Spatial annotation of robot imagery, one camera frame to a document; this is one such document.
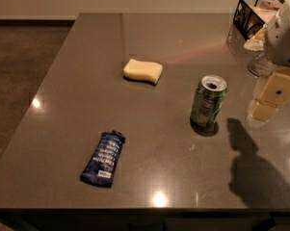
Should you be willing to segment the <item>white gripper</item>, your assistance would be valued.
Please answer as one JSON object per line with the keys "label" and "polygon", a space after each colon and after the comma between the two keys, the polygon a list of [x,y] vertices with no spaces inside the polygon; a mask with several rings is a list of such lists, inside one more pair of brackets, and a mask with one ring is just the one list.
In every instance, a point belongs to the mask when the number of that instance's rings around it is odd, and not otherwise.
{"label": "white gripper", "polygon": [[[274,64],[290,66],[290,8],[278,10],[266,25],[264,54]],[[254,128],[267,124],[290,100],[290,68],[280,68],[270,75],[259,100],[266,104],[252,100],[248,107],[247,122]]]}

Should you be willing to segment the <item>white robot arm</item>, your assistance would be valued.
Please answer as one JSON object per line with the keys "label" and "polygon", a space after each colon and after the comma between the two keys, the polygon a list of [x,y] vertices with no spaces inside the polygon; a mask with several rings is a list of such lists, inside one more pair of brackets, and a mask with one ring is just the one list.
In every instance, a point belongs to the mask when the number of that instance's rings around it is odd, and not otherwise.
{"label": "white robot arm", "polygon": [[248,63],[257,77],[247,121],[265,125],[290,100],[290,0],[264,26],[264,52]]}

